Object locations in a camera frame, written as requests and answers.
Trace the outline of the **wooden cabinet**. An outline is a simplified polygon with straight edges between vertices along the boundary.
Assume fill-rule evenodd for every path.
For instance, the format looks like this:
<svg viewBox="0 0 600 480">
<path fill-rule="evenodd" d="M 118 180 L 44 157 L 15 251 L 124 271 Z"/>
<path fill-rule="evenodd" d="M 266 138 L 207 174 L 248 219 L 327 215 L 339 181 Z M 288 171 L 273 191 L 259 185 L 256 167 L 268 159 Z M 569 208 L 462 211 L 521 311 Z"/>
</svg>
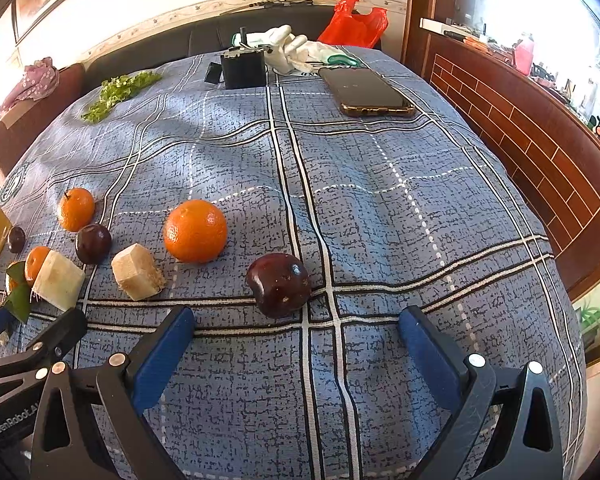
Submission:
<svg viewBox="0 0 600 480">
<path fill-rule="evenodd" d="M 498 156 L 547 229 L 569 297 L 600 282 L 600 141 L 543 90 L 493 56 L 420 28 L 454 0 L 407 0 L 401 61 L 441 93 Z"/>
</svg>

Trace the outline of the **small dark plum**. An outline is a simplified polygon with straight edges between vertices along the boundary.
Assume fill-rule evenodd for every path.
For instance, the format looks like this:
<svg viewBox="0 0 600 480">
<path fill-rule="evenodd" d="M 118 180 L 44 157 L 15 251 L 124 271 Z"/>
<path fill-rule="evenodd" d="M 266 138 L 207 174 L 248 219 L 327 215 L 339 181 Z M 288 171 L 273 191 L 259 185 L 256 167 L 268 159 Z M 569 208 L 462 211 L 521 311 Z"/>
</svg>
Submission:
<svg viewBox="0 0 600 480">
<path fill-rule="evenodd" d="M 26 233 L 20 226 L 13 226 L 7 237 L 8 250 L 15 255 L 22 252 L 24 245 L 26 244 Z"/>
</svg>

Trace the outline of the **black box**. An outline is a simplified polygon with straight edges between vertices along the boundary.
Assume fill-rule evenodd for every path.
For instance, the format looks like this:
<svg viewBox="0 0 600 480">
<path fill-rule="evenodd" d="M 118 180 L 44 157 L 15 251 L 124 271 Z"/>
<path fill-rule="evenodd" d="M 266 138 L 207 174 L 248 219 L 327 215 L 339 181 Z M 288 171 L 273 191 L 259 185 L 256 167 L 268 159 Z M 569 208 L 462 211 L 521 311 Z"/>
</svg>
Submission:
<svg viewBox="0 0 600 480">
<path fill-rule="evenodd" d="M 245 89 L 264 87 L 266 70 L 264 49 L 248 44 L 247 29 L 241 27 L 236 46 L 229 47 L 221 54 L 222 74 L 225 88 Z"/>
</svg>

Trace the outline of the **black smartphone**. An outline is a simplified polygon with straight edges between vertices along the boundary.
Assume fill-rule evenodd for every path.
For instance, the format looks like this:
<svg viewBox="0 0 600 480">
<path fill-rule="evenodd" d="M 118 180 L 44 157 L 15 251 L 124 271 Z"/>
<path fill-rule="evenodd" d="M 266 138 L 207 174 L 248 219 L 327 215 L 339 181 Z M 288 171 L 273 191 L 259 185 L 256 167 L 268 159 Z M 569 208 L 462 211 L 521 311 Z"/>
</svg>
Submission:
<svg viewBox="0 0 600 480">
<path fill-rule="evenodd" d="M 369 68 L 321 68 L 318 76 L 347 116 L 412 117 L 416 112 L 409 99 Z"/>
</svg>

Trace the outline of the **large dark plum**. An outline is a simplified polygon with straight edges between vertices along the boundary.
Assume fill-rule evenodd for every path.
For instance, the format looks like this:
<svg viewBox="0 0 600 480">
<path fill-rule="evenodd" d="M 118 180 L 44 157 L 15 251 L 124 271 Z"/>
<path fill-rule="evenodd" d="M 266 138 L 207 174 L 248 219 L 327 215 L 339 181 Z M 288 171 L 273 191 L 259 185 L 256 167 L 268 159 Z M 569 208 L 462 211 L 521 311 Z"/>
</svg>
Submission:
<svg viewBox="0 0 600 480">
<path fill-rule="evenodd" d="M 251 263 L 246 283 L 257 308 L 269 318 L 286 318 L 309 300 L 311 284 L 302 261 L 282 252 L 264 255 Z"/>
</svg>

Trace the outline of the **small black device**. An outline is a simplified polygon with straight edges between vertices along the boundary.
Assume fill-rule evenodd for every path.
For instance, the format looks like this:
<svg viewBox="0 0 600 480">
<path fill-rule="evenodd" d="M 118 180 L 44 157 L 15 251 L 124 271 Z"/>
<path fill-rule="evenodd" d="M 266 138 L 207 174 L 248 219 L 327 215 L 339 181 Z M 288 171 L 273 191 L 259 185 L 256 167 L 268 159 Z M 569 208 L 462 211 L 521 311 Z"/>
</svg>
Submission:
<svg viewBox="0 0 600 480">
<path fill-rule="evenodd" d="M 222 65 L 215 62 L 210 62 L 206 74 L 204 75 L 204 81 L 208 84 L 219 84 L 222 77 Z"/>
</svg>

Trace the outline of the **blue plaid tablecloth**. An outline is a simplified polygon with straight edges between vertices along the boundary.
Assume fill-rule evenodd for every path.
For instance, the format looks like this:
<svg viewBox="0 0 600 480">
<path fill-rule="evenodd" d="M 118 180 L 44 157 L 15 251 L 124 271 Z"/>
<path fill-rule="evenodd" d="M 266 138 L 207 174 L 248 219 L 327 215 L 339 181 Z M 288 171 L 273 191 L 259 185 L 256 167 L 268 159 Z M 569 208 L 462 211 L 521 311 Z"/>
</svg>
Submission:
<svg viewBox="0 0 600 480">
<path fill-rule="evenodd" d="M 229 89 L 213 54 L 74 100 L 0 189 L 42 258 L 0 356 L 35 479 L 567 479 L 579 323 L 541 221 L 425 81 L 355 49 Z"/>
</svg>

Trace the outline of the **green lettuce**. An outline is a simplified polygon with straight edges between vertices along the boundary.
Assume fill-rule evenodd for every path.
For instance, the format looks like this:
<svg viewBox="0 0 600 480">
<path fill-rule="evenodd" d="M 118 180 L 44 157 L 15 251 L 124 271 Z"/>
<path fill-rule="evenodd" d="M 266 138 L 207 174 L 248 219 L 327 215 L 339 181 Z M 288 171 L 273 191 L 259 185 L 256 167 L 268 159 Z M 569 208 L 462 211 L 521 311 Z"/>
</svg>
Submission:
<svg viewBox="0 0 600 480">
<path fill-rule="evenodd" d="M 84 110 L 81 118 L 89 124 L 102 122 L 118 104 L 133 99 L 161 78 L 160 74 L 152 70 L 143 70 L 137 74 L 121 75 L 104 81 L 98 98 Z"/>
</svg>

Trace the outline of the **purple cloth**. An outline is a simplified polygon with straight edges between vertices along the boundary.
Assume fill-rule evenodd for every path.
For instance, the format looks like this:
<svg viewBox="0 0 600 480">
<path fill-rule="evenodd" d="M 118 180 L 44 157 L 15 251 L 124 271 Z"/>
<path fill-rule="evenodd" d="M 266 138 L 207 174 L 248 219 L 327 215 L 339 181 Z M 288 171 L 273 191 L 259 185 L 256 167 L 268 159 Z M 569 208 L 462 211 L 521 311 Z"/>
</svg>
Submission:
<svg viewBox="0 0 600 480">
<path fill-rule="evenodd" d="M 19 102 L 45 99 L 55 91 L 59 79 L 59 70 L 54 66 L 50 56 L 24 66 L 20 81 L 4 99 L 0 112 L 8 112 Z"/>
</svg>

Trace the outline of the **leafy small orange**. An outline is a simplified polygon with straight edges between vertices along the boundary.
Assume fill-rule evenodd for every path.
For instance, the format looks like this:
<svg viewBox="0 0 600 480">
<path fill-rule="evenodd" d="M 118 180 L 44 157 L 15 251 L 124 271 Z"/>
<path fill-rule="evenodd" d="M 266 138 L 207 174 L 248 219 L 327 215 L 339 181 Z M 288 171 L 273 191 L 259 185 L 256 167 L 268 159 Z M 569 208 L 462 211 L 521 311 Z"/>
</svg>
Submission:
<svg viewBox="0 0 600 480">
<path fill-rule="evenodd" d="M 24 260 L 12 262 L 7 267 L 4 307 L 21 323 L 28 322 L 31 301 L 35 297 L 32 287 L 49 253 L 50 248 L 36 246 Z"/>
</svg>

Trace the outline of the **black sofa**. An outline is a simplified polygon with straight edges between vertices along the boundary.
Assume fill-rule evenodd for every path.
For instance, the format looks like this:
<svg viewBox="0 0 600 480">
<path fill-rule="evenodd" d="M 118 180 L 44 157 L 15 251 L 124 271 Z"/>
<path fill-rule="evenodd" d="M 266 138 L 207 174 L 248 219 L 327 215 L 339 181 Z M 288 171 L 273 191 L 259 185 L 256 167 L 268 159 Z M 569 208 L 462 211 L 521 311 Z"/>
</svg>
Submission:
<svg viewBox="0 0 600 480">
<path fill-rule="evenodd" d="M 103 81 L 120 75 L 149 70 L 196 54 L 225 50 L 241 27 L 248 32 L 264 32 L 287 24 L 294 32 L 315 40 L 333 15 L 331 6 L 318 6 L 312 0 L 278 0 L 174 27 L 96 58 L 85 69 L 82 92 L 87 93 Z"/>
</svg>

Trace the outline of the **red plastic bag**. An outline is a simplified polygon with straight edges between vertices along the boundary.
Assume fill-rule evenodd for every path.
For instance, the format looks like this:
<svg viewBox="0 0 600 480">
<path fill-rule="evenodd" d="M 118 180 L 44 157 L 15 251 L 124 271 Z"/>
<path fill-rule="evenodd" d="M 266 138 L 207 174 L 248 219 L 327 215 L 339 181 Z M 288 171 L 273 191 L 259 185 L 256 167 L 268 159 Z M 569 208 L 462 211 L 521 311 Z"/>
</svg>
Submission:
<svg viewBox="0 0 600 480">
<path fill-rule="evenodd" d="M 373 8 L 370 13 L 355 10 L 360 0 L 339 0 L 334 15 L 318 41 L 331 46 L 349 46 L 373 49 L 388 28 L 387 10 Z"/>
</svg>

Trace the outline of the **large orange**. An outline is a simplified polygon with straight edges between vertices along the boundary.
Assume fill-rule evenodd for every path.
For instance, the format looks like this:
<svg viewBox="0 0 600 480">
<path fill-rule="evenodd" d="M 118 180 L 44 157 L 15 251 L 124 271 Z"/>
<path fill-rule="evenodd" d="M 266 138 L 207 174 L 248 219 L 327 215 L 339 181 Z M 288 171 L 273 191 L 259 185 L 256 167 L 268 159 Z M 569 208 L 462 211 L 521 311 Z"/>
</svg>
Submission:
<svg viewBox="0 0 600 480">
<path fill-rule="evenodd" d="M 174 208 L 164 222 L 164 247 L 181 262 L 210 262 L 219 257 L 226 241 L 224 214 L 205 200 L 186 200 Z"/>
</svg>

